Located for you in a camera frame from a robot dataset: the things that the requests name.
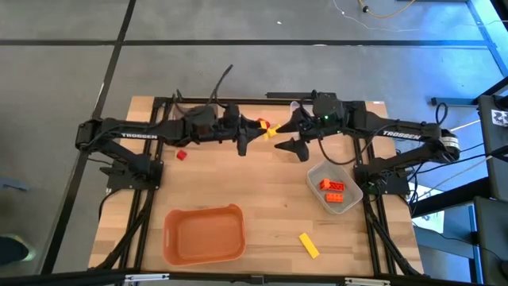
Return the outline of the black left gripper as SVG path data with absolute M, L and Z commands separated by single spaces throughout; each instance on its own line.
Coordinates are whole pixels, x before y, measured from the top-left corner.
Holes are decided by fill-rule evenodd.
M 245 157 L 248 146 L 248 136 L 240 131 L 258 130 L 266 133 L 268 129 L 268 121 L 262 118 L 251 120 L 240 114 L 237 104 L 228 103 L 224 109 L 223 115 L 218 118 L 212 125 L 211 141 L 233 141 L 237 143 L 237 153 L 240 157 Z

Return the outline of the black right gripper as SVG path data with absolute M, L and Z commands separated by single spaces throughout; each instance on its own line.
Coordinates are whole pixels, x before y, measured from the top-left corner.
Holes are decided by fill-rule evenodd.
M 307 146 L 308 142 L 304 140 L 315 139 L 320 127 L 321 121 L 319 117 L 299 107 L 292 112 L 290 120 L 280 126 L 276 131 L 277 133 L 299 132 L 300 139 L 295 140 L 291 138 L 289 141 L 275 144 L 275 148 L 294 153 L 301 162 L 308 161 L 310 157 L 309 148 Z

